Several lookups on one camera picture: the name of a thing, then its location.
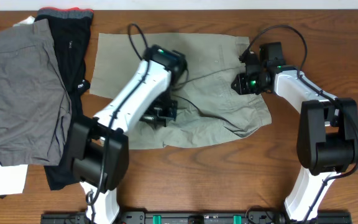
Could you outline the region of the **khaki green shorts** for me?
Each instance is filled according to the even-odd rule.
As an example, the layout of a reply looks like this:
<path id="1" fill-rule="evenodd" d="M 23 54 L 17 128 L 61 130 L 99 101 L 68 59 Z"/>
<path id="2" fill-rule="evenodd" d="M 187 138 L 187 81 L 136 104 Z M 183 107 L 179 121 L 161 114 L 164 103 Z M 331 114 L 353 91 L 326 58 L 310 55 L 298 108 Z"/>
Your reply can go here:
<path id="1" fill-rule="evenodd" d="M 272 122 L 260 95 L 239 95 L 231 83 L 244 66 L 238 56 L 248 37 L 221 34 L 148 34 L 147 42 L 185 54 L 190 74 L 180 78 L 183 88 L 173 93 L 178 114 L 166 126 L 139 122 L 129 133 L 130 149 L 166 146 L 194 148 L 246 138 Z M 142 51 L 140 35 L 99 34 L 90 92 L 114 98 L 137 70 Z"/>

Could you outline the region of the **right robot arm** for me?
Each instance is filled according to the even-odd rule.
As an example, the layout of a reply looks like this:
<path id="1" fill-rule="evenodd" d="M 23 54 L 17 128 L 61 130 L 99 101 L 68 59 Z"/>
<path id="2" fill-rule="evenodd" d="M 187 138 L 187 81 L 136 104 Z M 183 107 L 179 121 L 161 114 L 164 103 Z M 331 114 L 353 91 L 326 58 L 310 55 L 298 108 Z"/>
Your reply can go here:
<path id="1" fill-rule="evenodd" d="M 319 223 L 318 207 L 335 180 L 358 169 L 358 111 L 306 78 L 282 56 L 241 55 L 246 70 L 232 83 L 240 95 L 272 92 L 300 115 L 296 153 L 301 169 L 274 223 Z"/>

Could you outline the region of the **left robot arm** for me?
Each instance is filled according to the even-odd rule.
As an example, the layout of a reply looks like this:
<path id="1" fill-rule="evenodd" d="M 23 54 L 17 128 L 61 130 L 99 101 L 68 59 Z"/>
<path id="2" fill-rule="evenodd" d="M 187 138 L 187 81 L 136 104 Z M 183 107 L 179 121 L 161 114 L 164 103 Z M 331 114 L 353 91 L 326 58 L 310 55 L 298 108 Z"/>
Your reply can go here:
<path id="1" fill-rule="evenodd" d="M 114 223 L 119 215 L 117 186 L 129 167 L 128 132 L 141 121 L 176 117 L 171 87 L 187 71 L 185 55 L 158 45 L 147 48 L 129 83 L 92 118 L 71 124 L 67 166 L 85 191 L 89 223 Z"/>

